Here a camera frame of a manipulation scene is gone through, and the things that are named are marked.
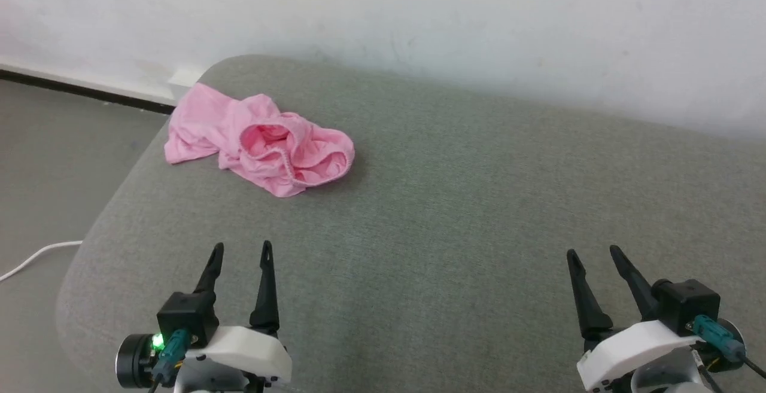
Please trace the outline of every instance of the crumpled pink garment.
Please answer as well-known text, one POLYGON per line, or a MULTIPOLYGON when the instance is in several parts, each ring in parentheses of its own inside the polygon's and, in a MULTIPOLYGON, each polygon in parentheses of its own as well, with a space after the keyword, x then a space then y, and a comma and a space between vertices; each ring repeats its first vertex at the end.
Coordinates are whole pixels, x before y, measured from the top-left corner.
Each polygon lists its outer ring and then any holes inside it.
POLYGON ((354 143, 343 132, 279 112, 269 96, 239 101, 197 83, 170 117, 165 159, 176 164, 215 153, 221 169, 290 197, 345 175, 354 143))

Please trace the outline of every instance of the gray table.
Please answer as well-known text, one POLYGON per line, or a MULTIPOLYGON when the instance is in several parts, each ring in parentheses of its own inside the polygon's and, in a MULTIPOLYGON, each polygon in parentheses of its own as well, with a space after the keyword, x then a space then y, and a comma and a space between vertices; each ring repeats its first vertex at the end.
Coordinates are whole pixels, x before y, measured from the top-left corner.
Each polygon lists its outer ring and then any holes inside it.
MULTIPOLYGON (((602 306, 637 321, 611 266, 697 278, 766 362, 766 148, 418 80, 246 56, 202 77, 229 96, 341 129, 342 180, 277 199, 208 158, 165 164, 161 131, 87 235, 62 287, 60 338, 105 391, 114 352, 156 330, 214 243, 223 324, 244 324, 274 243, 288 390, 579 391, 567 276, 577 248, 602 306)), ((722 376, 729 391, 762 388, 722 376)))

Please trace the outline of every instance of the black baseboard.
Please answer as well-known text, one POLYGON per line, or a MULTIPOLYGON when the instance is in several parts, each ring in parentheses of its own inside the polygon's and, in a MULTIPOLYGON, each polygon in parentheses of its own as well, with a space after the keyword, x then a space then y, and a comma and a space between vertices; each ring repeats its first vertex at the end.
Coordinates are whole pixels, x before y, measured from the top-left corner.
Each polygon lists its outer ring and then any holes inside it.
POLYGON ((136 107, 138 109, 150 110, 151 112, 164 113, 170 115, 175 107, 133 97, 121 96, 120 94, 107 93, 105 91, 93 90, 91 88, 79 87, 71 83, 57 82, 56 80, 44 79, 42 77, 28 76, 19 72, 5 71, 0 69, 0 79, 10 80, 11 82, 24 83, 32 87, 46 88, 46 90, 61 91, 63 93, 77 94, 79 96, 99 99, 101 101, 115 102, 124 106, 136 107))

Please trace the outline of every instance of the teal connector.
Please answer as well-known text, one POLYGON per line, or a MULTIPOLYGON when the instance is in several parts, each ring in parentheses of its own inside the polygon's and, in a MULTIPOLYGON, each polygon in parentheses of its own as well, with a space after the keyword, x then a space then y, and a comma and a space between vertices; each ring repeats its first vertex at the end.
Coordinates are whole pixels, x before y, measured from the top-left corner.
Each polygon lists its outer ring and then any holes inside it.
POLYGON ((159 353, 157 363, 151 369, 151 377, 157 382, 169 381, 177 371, 175 365, 183 360, 186 351, 192 343, 189 331, 180 328, 173 332, 165 343, 165 348, 159 353))
POLYGON ((744 355, 744 344, 734 339, 734 334, 708 316, 694 317, 694 334, 716 347, 728 361, 739 361, 744 355))

